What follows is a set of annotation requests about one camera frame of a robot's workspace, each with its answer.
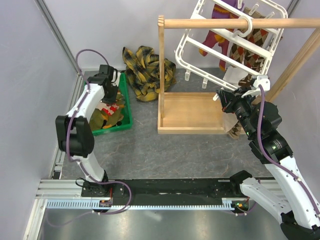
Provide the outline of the beige red snowman sock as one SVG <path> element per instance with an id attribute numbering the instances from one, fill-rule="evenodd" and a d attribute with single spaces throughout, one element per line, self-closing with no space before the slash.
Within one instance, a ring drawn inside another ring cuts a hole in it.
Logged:
<path id="1" fill-rule="evenodd" d="M 100 102 L 96 108 L 102 111 L 103 113 L 107 114 L 108 116 L 112 116 L 117 110 L 123 109 L 124 107 L 124 104 L 107 104 Z"/>

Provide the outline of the beige brown argyle sock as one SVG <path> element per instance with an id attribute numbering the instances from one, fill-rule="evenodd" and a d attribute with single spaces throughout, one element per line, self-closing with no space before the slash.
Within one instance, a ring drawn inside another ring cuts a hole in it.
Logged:
<path id="1" fill-rule="evenodd" d="M 241 132 L 243 130 L 243 127 L 241 123 L 238 121 L 228 132 L 227 134 L 234 140 L 238 140 Z"/>

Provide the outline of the red white snowman sock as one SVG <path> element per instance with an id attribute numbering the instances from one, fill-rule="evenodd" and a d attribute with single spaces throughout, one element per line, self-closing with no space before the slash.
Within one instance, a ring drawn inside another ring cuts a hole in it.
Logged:
<path id="1" fill-rule="evenodd" d="M 223 112 L 222 120 L 223 120 L 223 128 L 226 133 L 229 132 L 238 122 L 238 119 L 234 113 Z"/>

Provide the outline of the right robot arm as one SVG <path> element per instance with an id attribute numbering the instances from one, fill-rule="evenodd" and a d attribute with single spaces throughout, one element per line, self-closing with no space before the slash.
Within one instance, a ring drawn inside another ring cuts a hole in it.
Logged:
<path id="1" fill-rule="evenodd" d="M 271 102 L 253 104 L 245 88 L 217 90 L 222 111 L 235 114 L 250 141 L 252 153 L 272 174 L 285 200 L 280 199 L 247 171 L 232 177 L 229 191 L 235 197 L 245 195 L 259 204 L 279 223 L 289 240 L 320 238 L 320 203 L 301 175 L 293 151 L 277 127 L 282 122 L 279 110 Z"/>

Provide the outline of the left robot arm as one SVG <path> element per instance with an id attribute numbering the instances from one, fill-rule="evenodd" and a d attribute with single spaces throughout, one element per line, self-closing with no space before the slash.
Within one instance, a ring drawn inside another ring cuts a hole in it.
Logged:
<path id="1" fill-rule="evenodd" d="M 82 170 L 85 180 L 92 182 L 92 191 L 99 197 L 110 191 L 108 175 L 94 154 L 95 139 L 90 119 L 98 103 L 116 101 L 121 73 L 112 66 L 102 64 L 94 76 L 87 78 L 83 92 L 65 115 L 55 119 L 58 147 L 69 161 Z"/>

